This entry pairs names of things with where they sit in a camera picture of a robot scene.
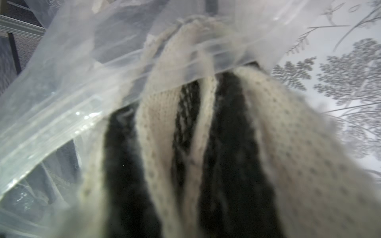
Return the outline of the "black white houndstooth scarf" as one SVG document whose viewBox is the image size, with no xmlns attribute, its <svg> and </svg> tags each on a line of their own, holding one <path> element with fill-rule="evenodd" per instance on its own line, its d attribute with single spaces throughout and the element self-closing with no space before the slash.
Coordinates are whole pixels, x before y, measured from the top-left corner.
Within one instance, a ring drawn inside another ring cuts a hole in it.
<svg viewBox="0 0 381 238">
<path fill-rule="evenodd" d="M 325 121 L 252 61 L 216 73 L 206 50 L 199 79 L 166 67 L 208 30 L 194 15 L 148 45 L 142 83 L 118 92 L 118 109 L 92 134 L 75 204 L 52 238 L 378 238 L 381 197 Z M 124 105 L 127 93 L 140 99 Z"/>
</svg>

